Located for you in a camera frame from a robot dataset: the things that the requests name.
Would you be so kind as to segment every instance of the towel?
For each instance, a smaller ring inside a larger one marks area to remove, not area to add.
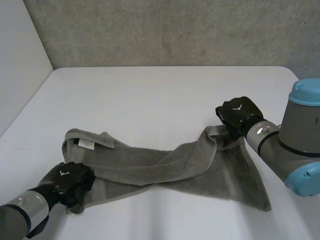
[[[83,141],[90,147],[80,144]],[[65,135],[62,154],[66,163],[83,163],[94,171],[92,189],[80,203],[84,208],[139,194],[158,184],[271,210],[244,138],[232,140],[223,125],[208,126],[197,141],[168,151],[131,147],[107,132],[71,129]]]

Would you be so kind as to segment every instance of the blue joint cover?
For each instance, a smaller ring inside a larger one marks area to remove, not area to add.
[[[289,94],[295,104],[320,107],[320,78],[306,78],[296,81]]]
[[[307,197],[320,193],[320,161],[315,161],[294,170],[284,184],[295,194]]]

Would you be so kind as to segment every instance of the towel tag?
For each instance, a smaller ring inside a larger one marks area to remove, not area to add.
[[[95,150],[95,142],[93,141],[79,139],[78,146],[85,149]]]

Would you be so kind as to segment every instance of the wrinkled cloth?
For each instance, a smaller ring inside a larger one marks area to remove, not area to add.
[[[78,146],[79,140],[94,142],[94,150]],[[85,208],[142,193],[159,184],[271,210],[244,138],[231,140],[224,126],[208,126],[197,141],[170,151],[131,147],[107,132],[71,129],[65,135],[62,154],[66,163],[83,163],[94,171],[96,179],[84,198]]]

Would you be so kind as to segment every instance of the table surface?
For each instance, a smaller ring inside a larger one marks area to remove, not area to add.
[[[0,203],[34,187],[63,161],[65,133],[107,131],[135,147],[172,150],[221,124],[215,107],[247,96],[280,124],[297,77],[274,66],[86,67],[55,70],[0,138]],[[153,187],[66,215],[57,205],[48,240],[318,239],[320,198],[294,195],[247,145],[272,211]]]

